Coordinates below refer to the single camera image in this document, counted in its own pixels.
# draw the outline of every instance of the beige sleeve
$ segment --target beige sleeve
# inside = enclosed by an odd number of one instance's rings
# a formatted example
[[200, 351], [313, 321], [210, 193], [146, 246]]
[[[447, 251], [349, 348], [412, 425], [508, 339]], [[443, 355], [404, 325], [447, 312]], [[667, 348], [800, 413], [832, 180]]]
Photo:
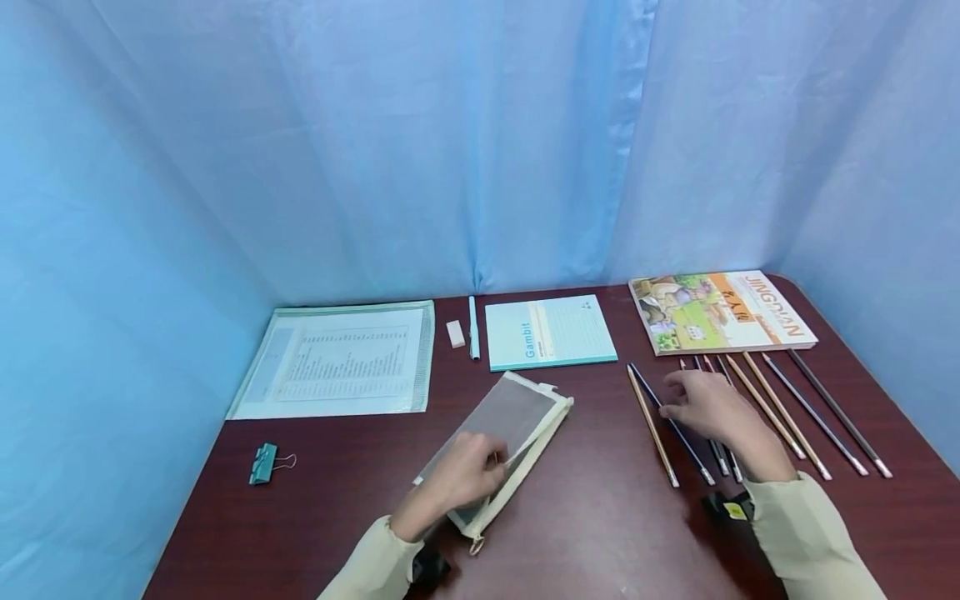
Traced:
[[422, 548], [422, 541], [408, 543], [394, 535], [388, 516], [379, 518], [318, 600], [402, 600]]
[[756, 538], [790, 600], [886, 597], [853, 549], [840, 514], [809, 475], [744, 485], [756, 507]]

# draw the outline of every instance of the dark red tabletop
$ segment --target dark red tabletop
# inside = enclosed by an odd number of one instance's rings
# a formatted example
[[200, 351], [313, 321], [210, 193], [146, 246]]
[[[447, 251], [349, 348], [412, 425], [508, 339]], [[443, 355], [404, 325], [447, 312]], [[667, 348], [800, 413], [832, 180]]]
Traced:
[[[895, 475], [880, 478], [785, 353], [773, 354], [778, 366], [871, 468], [869, 477], [853, 471], [761, 365], [833, 474], [822, 485], [864, 562], [892, 599], [960, 597], [960, 482], [803, 294], [784, 279], [775, 281], [820, 338], [803, 352], [806, 363]], [[487, 303], [583, 293], [600, 300], [620, 361], [522, 372], [559, 386], [576, 404], [487, 529], [479, 556], [468, 556], [469, 542], [449, 523], [441, 528], [438, 545], [455, 574], [431, 597], [783, 597], [749, 526], [708, 519], [700, 500], [710, 489], [673, 434], [661, 428], [682, 485], [669, 487], [624, 365], [636, 362], [660, 391], [660, 379], [678, 362], [654, 358], [626, 285], [481, 297], [480, 331]], [[444, 324], [459, 319], [466, 329], [466, 298], [437, 300], [436, 316], [425, 413], [226, 422], [145, 597], [316, 598], [371, 522], [399, 503], [499, 377], [486, 360], [471, 362], [466, 348], [449, 346]], [[252, 457], [264, 442], [277, 444], [280, 455], [295, 452], [297, 466], [251, 487]], [[705, 445], [698, 449], [709, 457]], [[820, 480], [809, 462], [797, 465]], [[719, 489], [738, 491], [729, 478]]]

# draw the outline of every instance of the sharpened pencil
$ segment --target sharpened pencil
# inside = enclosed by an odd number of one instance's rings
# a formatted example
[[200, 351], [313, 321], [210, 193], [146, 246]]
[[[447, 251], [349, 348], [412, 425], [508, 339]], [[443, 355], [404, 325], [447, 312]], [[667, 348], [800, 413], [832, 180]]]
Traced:
[[670, 480], [670, 486], [678, 488], [680, 486], [680, 481], [677, 480], [677, 474], [673, 472], [673, 467], [670, 465], [670, 459], [666, 456], [666, 450], [663, 448], [663, 442], [660, 441], [660, 434], [657, 432], [657, 426], [654, 424], [653, 417], [650, 416], [650, 407], [647, 406], [647, 402], [643, 399], [643, 392], [640, 390], [640, 387], [636, 383], [636, 377], [630, 371], [630, 367], [627, 367], [627, 376], [630, 377], [630, 384], [634, 386], [634, 394], [636, 394], [636, 401], [640, 404], [640, 410], [643, 411], [643, 417], [647, 421], [647, 427], [650, 427], [650, 435], [653, 436], [654, 445], [657, 447], [657, 452], [660, 454], [660, 459], [663, 461], [663, 468], [666, 469], [666, 476]]
[[890, 469], [883, 464], [883, 461], [880, 460], [880, 457], [874, 452], [874, 447], [867, 442], [867, 439], [863, 437], [863, 434], [860, 433], [860, 430], [856, 428], [856, 425], [853, 424], [853, 421], [850, 420], [850, 417], [847, 416], [847, 413], [840, 408], [840, 405], [837, 404], [837, 401], [833, 399], [833, 396], [830, 395], [830, 392], [827, 391], [827, 388], [820, 383], [820, 379], [817, 379], [817, 375], [813, 374], [813, 371], [810, 370], [810, 367], [806, 365], [803, 358], [800, 357], [800, 354], [796, 350], [790, 349], [790, 358], [793, 359], [793, 362], [797, 363], [797, 366], [800, 367], [800, 370], [804, 372], [804, 376], [810, 380], [810, 383], [813, 384], [813, 387], [817, 389], [817, 393], [824, 399], [827, 405], [830, 407], [830, 410], [833, 411], [833, 414], [840, 419], [840, 422], [843, 423], [843, 426], [847, 428], [847, 431], [850, 432], [850, 435], [856, 440], [860, 447], [863, 448], [863, 451], [867, 453], [867, 456], [870, 457], [870, 460], [874, 461], [874, 465], [880, 471], [880, 474], [883, 475], [886, 479], [890, 479], [894, 476]]
[[763, 372], [756, 365], [756, 362], [754, 362], [754, 357], [751, 356], [749, 352], [744, 352], [743, 357], [747, 360], [747, 365], [750, 367], [750, 370], [754, 372], [756, 380], [760, 382], [760, 385], [763, 386], [763, 390], [767, 393], [770, 399], [773, 400], [774, 406], [777, 407], [777, 410], [780, 412], [780, 416], [783, 417], [783, 421], [786, 422], [786, 426], [793, 433], [794, 437], [797, 438], [797, 442], [800, 442], [800, 445], [806, 451], [806, 455], [810, 457], [810, 462], [812, 462], [813, 466], [820, 471], [820, 475], [825, 481], [830, 481], [833, 479], [833, 477], [830, 476], [830, 471], [827, 470], [827, 466], [824, 465], [824, 462], [820, 460], [820, 457], [817, 456], [817, 453], [813, 450], [813, 446], [810, 445], [810, 442], [807, 440], [804, 432], [800, 430], [800, 427], [797, 426], [797, 423], [792, 417], [790, 417], [790, 413], [786, 412], [786, 407], [783, 406], [783, 402], [780, 401], [780, 397], [777, 396], [777, 393], [774, 392], [774, 389], [770, 387], [770, 382], [767, 381], [767, 378], [763, 376]]
[[765, 353], [761, 353], [761, 355], [763, 356], [763, 360], [767, 362], [767, 366], [770, 367], [770, 370], [773, 371], [774, 374], [780, 379], [780, 382], [783, 384], [783, 387], [785, 387], [787, 390], [790, 390], [790, 393], [793, 394], [793, 396], [797, 399], [797, 401], [800, 402], [801, 406], [803, 406], [803, 408], [806, 409], [806, 412], [809, 413], [809, 415], [813, 418], [813, 420], [817, 421], [817, 424], [820, 425], [820, 428], [824, 430], [824, 433], [827, 434], [827, 437], [830, 438], [830, 441], [833, 442], [833, 444], [837, 446], [837, 448], [839, 448], [840, 453], [847, 458], [847, 461], [851, 465], [853, 465], [853, 468], [856, 469], [856, 472], [860, 473], [860, 475], [864, 477], [869, 475], [870, 474], [869, 471], [866, 470], [863, 467], [863, 465], [860, 464], [860, 461], [857, 460], [855, 456], [853, 456], [853, 454], [847, 449], [844, 443], [840, 441], [840, 438], [836, 437], [836, 435], [829, 428], [829, 426], [824, 422], [824, 420], [820, 418], [820, 415], [817, 414], [817, 411], [813, 410], [813, 407], [810, 406], [810, 403], [806, 401], [806, 398], [803, 397], [803, 395], [797, 390], [797, 388], [795, 388], [793, 384], [790, 383], [790, 380], [786, 378], [786, 375], [784, 375], [783, 372], [777, 367], [777, 365], [774, 364], [773, 359], [771, 359]]
[[[627, 368], [633, 371], [636, 379], [640, 382], [640, 386], [643, 387], [643, 391], [646, 392], [647, 397], [653, 401], [657, 408], [661, 408], [663, 405], [660, 403], [660, 399], [656, 394], [654, 394], [653, 388], [651, 388], [650, 384], [648, 384], [646, 379], [643, 378], [643, 375], [640, 374], [640, 369], [638, 369], [634, 363], [630, 363]], [[706, 481], [710, 486], [715, 486], [716, 482], [713, 481], [713, 475], [710, 474], [710, 471], [707, 469], [707, 466], [704, 465], [704, 462], [700, 460], [700, 456], [698, 456], [696, 451], [694, 451], [693, 446], [690, 445], [690, 442], [686, 440], [686, 436], [684, 435], [684, 432], [680, 430], [680, 426], [671, 419], [667, 419], [666, 421], [670, 423], [670, 426], [673, 427], [677, 437], [680, 438], [680, 441], [684, 444], [684, 447], [686, 447], [686, 451], [689, 452], [690, 458], [692, 458], [693, 462], [697, 464], [697, 467], [700, 469], [700, 474], [704, 477], [704, 481]]]
[[733, 360], [733, 357], [729, 354], [725, 355], [727, 362], [730, 363], [733, 372], [736, 373], [736, 376], [740, 378], [740, 382], [743, 383], [743, 387], [747, 388], [750, 392], [750, 395], [754, 397], [756, 403], [760, 405], [760, 408], [763, 409], [764, 414], [766, 414], [767, 419], [770, 420], [776, 427], [777, 431], [780, 432], [780, 435], [786, 440], [787, 444], [790, 446], [790, 449], [793, 450], [793, 453], [797, 455], [797, 458], [803, 460], [806, 458], [804, 451], [797, 445], [794, 441], [793, 436], [790, 435], [790, 432], [786, 430], [786, 427], [783, 426], [783, 423], [780, 422], [780, 419], [777, 415], [771, 410], [770, 405], [767, 404], [766, 400], [763, 399], [763, 396], [760, 395], [760, 392], [756, 390], [754, 384], [750, 382], [750, 379], [747, 379], [747, 375], [737, 366], [736, 361]]
[[[720, 371], [723, 373], [723, 376], [727, 377], [728, 385], [736, 389], [736, 387], [733, 385], [733, 380], [730, 379], [730, 373], [727, 371], [727, 365], [723, 363], [723, 359], [721, 359], [719, 356], [717, 356], [717, 364], [720, 365]], [[733, 454], [733, 450], [730, 450], [726, 446], [724, 447], [727, 449], [727, 457], [730, 459], [730, 470], [733, 471], [733, 479], [736, 481], [736, 483], [743, 483], [743, 471], [740, 470], [740, 463], [737, 462], [736, 455]]]
[[[710, 363], [710, 359], [704, 356], [704, 361], [707, 363], [707, 368], [710, 372], [713, 372], [713, 365]], [[710, 446], [710, 452], [713, 453], [713, 460], [717, 463], [717, 468], [720, 469], [720, 474], [724, 477], [730, 476], [730, 467], [727, 466], [727, 454], [729, 451], [726, 450], [726, 447], [717, 442], [716, 440], [707, 439], [707, 442]]]

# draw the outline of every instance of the blue curtain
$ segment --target blue curtain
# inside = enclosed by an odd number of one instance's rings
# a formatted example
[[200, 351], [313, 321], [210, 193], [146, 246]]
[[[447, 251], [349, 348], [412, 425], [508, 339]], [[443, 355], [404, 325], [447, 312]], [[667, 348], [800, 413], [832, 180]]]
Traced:
[[779, 270], [960, 466], [958, 20], [4, 3], [0, 588], [140, 593], [278, 304]]

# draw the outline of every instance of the green binder clip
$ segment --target green binder clip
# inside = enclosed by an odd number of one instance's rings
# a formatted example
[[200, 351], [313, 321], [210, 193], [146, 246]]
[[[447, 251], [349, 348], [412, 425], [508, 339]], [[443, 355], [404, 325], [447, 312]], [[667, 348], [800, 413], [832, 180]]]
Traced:
[[276, 446], [273, 444], [264, 444], [256, 450], [256, 456], [253, 457], [253, 468], [250, 471], [250, 485], [256, 486], [270, 481], [271, 475], [278, 468], [293, 468], [297, 464], [297, 455], [291, 454], [281, 461], [293, 459], [290, 465], [274, 465], [276, 462]]

